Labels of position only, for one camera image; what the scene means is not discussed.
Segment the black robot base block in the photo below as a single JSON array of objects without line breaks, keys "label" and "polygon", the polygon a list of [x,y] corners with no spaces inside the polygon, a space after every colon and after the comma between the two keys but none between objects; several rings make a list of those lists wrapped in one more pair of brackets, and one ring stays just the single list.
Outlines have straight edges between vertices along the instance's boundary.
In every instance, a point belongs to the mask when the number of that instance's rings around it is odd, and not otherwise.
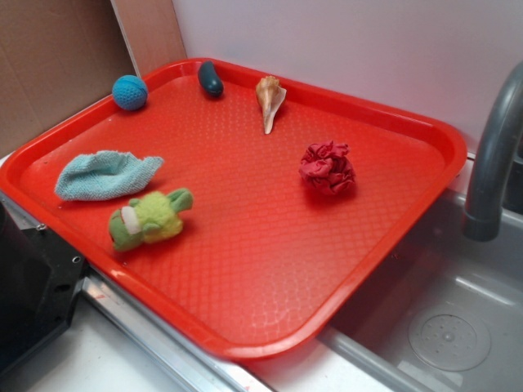
[{"label": "black robot base block", "polygon": [[1,206],[1,376],[71,325],[87,270],[52,229],[21,229]]}]

